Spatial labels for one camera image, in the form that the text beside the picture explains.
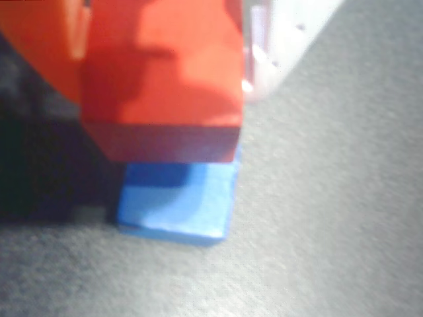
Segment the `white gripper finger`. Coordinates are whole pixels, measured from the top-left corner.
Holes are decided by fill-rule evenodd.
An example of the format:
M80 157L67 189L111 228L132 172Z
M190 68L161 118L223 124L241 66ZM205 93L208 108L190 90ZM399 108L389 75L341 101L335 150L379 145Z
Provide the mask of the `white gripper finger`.
M341 0L259 1L248 9L245 102L270 96L343 4Z

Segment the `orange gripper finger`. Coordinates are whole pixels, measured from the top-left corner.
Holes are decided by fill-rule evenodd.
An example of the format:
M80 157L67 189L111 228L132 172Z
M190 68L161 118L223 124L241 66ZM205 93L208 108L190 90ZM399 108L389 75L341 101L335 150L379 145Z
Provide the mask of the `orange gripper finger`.
M81 100L91 9L84 1L2 1L1 33L51 86Z

